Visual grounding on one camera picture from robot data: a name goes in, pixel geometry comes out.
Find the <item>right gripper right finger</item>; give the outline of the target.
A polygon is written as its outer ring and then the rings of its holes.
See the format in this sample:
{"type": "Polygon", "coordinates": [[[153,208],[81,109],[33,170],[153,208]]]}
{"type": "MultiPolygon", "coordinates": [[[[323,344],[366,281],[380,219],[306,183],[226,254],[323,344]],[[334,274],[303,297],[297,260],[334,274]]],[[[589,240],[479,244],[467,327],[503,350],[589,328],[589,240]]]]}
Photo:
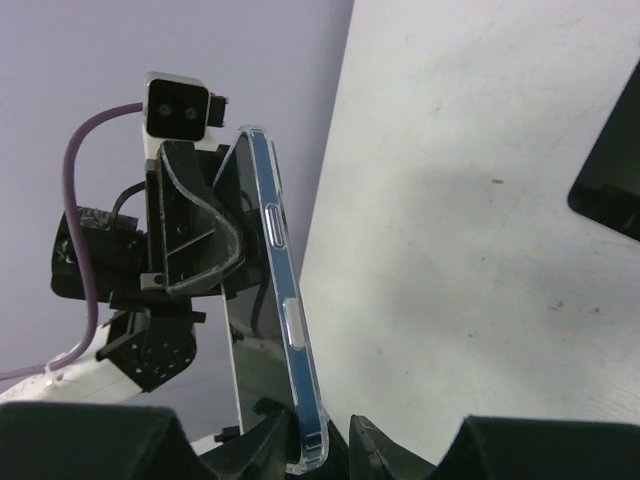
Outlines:
{"type": "Polygon", "coordinates": [[[639,427],[469,416],[434,465],[354,415],[349,469],[352,479],[637,479],[639,427]]]}

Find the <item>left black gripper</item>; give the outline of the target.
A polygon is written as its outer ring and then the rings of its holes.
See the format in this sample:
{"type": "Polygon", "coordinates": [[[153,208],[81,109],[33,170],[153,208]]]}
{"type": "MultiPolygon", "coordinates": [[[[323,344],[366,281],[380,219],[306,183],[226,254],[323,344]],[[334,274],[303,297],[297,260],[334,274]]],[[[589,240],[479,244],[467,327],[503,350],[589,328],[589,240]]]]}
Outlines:
{"type": "Polygon", "coordinates": [[[166,140],[112,210],[80,208],[97,302],[126,310],[223,294],[245,260],[242,233],[213,190],[230,147],[166,140]]]}

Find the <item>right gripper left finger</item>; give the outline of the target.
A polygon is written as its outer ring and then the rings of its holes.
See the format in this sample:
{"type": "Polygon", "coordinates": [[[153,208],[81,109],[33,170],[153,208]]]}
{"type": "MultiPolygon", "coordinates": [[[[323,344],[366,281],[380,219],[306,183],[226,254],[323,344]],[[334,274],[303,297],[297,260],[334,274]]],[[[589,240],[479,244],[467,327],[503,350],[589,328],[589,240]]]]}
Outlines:
{"type": "Polygon", "coordinates": [[[4,479],[282,479],[290,416],[197,455],[175,412],[53,402],[1,406],[4,479]]]}

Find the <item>clear phone case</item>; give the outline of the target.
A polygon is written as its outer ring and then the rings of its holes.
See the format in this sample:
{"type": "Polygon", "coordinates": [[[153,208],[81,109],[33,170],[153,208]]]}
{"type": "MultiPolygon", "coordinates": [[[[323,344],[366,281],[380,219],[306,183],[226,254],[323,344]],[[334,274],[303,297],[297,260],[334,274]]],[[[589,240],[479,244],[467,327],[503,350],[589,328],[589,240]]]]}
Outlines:
{"type": "Polygon", "coordinates": [[[288,440],[287,471],[303,475],[319,468],[329,449],[327,415],[322,405],[305,312],[293,265],[291,242],[282,200],[275,147],[264,128],[243,126],[260,204],[276,307],[294,410],[288,440]]]}

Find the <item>black phone from beige case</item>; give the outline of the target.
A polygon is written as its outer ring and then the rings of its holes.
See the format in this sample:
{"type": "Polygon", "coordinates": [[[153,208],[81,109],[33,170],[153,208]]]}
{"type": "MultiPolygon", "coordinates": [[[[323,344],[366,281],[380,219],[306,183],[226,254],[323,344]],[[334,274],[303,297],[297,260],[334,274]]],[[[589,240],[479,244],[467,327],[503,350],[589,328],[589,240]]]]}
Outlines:
{"type": "Polygon", "coordinates": [[[635,69],[568,194],[577,214],[639,239],[639,70],[635,69]]]}

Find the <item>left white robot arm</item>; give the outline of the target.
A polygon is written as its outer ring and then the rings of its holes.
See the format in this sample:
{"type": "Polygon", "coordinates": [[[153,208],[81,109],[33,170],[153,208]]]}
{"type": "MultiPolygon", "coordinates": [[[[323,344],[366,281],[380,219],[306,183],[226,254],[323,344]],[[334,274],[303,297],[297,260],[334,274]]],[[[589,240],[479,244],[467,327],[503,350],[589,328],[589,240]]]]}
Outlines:
{"type": "Polygon", "coordinates": [[[119,403],[192,364],[195,327],[205,320],[193,300],[233,297],[260,279],[246,225],[213,194],[227,155],[227,146],[207,151],[164,142],[145,179],[126,190],[145,197],[145,230],[118,207],[79,209],[96,296],[113,315],[77,360],[46,365],[4,391],[3,402],[119,403]]]}

